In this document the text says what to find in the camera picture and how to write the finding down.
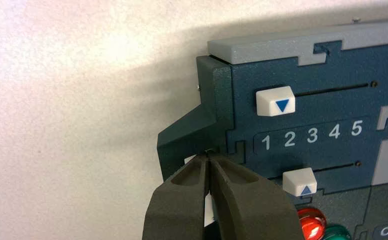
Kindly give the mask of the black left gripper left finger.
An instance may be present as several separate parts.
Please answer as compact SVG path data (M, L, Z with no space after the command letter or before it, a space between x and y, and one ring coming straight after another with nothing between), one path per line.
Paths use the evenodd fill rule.
M142 239L202 240L208 193L209 158L196 155L154 190Z

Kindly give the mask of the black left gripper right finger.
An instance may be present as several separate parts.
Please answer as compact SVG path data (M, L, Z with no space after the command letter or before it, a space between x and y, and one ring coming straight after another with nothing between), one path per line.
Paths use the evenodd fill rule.
M221 154L209 155L209 163L221 239L304 239L297 210L280 186Z

